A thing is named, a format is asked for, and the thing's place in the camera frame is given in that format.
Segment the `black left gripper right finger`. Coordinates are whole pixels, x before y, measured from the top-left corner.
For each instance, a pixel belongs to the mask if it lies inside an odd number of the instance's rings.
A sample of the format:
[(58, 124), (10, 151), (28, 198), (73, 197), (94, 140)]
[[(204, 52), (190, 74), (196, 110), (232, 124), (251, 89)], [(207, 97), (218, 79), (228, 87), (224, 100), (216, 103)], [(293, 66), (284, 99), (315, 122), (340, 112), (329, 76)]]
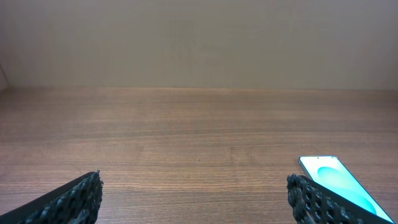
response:
[(288, 203), (300, 224), (390, 224), (306, 176), (287, 177)]

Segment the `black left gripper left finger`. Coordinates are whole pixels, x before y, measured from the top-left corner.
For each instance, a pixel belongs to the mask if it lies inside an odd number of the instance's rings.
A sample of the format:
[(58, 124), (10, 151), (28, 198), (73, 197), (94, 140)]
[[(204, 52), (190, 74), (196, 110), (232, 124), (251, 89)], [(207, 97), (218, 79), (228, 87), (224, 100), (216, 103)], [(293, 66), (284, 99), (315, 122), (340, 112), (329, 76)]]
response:
[(100, 172), (75, 180), (1, 215), (1, 224), (94, 224), (103, 196)]

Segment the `blue Galaxy smartphone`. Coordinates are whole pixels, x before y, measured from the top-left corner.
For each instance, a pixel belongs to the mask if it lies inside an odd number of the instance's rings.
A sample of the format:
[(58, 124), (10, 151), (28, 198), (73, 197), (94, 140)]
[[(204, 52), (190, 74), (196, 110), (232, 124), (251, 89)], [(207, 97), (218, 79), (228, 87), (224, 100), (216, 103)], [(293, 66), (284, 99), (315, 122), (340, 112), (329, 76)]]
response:
[(389, 223), (394, 223), (336, 156), (300, 156), (298, 161), (305, 173), (316, 183)]

